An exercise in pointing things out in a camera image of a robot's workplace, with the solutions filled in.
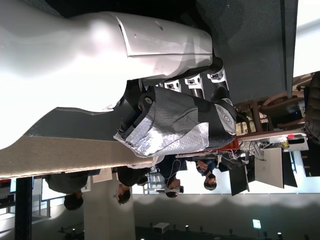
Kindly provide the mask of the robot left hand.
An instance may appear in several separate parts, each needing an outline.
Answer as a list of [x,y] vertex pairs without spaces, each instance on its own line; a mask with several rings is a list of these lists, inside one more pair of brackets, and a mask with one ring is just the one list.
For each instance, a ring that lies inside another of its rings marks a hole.
[[62,18],[21,0],[0,3],[0,147],[54,109],[107,113],[131,105],[114,138],[141,158],[220,149],[236,138],[227,89],[211,100],[160,87],[213,66],[211,36],[118,12]]

